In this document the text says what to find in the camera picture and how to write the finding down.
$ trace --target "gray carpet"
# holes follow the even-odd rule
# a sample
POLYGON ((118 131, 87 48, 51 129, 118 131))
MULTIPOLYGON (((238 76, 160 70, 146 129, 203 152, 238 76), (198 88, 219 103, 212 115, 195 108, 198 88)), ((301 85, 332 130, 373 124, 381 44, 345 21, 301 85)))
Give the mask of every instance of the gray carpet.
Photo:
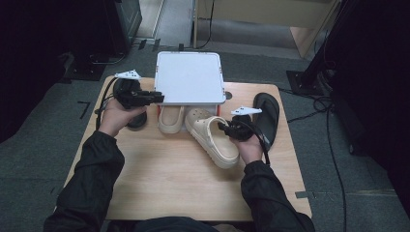
MULTIPOLYGON (((0 231, 42 231, 66 180, 78 144, 106 76, 134 70, 154 76, 157 51, 136 47, 107 66, 101 81, 55 84, 19 132, 0 144, 0 231), (80 119, 85 104, 91 105, 80 119)), ((308 61, 220 53, 225 81, 271 83, 289 89, 285 71, 303 71, 308 61)), ((287 119, 313 112, 312 100, 280 94, 287 119)), ((340 184, 326 133, 326 114, 289 124, 317 231, 342 231, 340 184)), ((337 116, 330 135, 346 193, 347 231, 409 231, 409 218, 386 172, 371 158, 349 154, 337 116)))

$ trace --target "beige shoe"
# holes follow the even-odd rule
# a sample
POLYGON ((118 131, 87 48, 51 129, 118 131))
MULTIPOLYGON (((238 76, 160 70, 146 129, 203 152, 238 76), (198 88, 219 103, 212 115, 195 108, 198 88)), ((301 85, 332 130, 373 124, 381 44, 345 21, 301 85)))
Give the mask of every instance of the beige shoe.
POLYGON ((201 108, 190 110, 185 118, 185 127, 206 150, 214 163, 220 168, 230 168, 238 163, 239 152, 229 141, 229 137, 218 128, 218 123, 227 125, 223 118, 213 116, 201 108))
POLYGON ((184 121, 184 107, 180 105, 167 105, 161 108, 158 128, 163 133, 177 133, 184 121))

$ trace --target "hand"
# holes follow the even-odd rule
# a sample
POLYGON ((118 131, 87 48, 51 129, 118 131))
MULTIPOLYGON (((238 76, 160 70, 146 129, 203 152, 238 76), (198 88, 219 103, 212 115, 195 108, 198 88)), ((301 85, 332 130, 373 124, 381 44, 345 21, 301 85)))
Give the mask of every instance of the hand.
POLYGON ((111 99, 103 112, 102 123, 99 131, 115 137, 120 129, 129 123, 132 118, 145 112, 146 110, 146 106, 125 109, 117 100, 111 99))
POLYGON ((239 151, 239 155, 245 164, 251 163, 253 161, 262 160, 262 147, 260 146, 259 139, 256 135, 253 135, 247 141, 240 142, 234 138, 229 138, 230 141, 236 145, 239 151))

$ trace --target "black slip-on shoe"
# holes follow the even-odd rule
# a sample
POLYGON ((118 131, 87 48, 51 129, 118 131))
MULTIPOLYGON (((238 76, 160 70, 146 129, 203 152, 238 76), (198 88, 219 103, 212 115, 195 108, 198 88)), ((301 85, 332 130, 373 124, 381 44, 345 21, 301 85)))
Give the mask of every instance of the black slip-on shoe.
POLYGON ((256 131, 262 135, 266 150, 269 151, 277 136, 279 103, 272 95, 259 93, 253 99, 253 108, 262 109, 261 113, 252 115, 252 122, 256 131))
MULTIPOLYGON (((115 81, 113 92, 114 97, 122 94, 122 93, 131 93, 141 91, 141 86, 138 80, 132 79, 123 79, 118 78, 115 81)), ((131 129, 137 129, 142 127, 147 122, 147 112, 143 112, 142 114, 135 116, 128 124, 127 127, 131 129)))

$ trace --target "wooden table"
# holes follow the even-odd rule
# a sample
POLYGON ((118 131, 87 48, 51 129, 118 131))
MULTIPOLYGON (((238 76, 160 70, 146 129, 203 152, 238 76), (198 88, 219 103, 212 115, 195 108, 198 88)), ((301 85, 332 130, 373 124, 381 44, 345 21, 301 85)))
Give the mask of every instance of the wooden table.
MULTIPOLYGON (((102 87, 96 108, 106 84, 102 87)), ((143 90, 154 89, 154 78, 140 80, 143 90)), ((230 120, 230 111, 239 106, 252 107, 260 92, 272 94, 280 104, 278 134, 269 152, 272 168, 281 180, 286 195, 297 211, 311 217, 305 191, 278 88, 269 84, 225 83, 233 98, 220 107, 220 116, 230 120)), ((148 106, 147 124, 140 130, 122 129, 116 136, 125 156, 125 166, 115 186, 107 219, 148 219, 186 216, 197 220, 250 221, 250 209, 241 195, 244 163, 231 169, 217 167, 204 149, 187 132, 165 134, 158 130, 157 106, 148 106)), ((91 116, 73 161, 67 182, 79 161, 83 142, 95 130, 96 115, 91 116)))
MULTIPOLYGON (((193 47, 198 19, 210 18, 212 0, 195 0, 193 47)), ((301 57, 334 16, 339 0, 216 0, 213 19, 289 26, 301 57)))

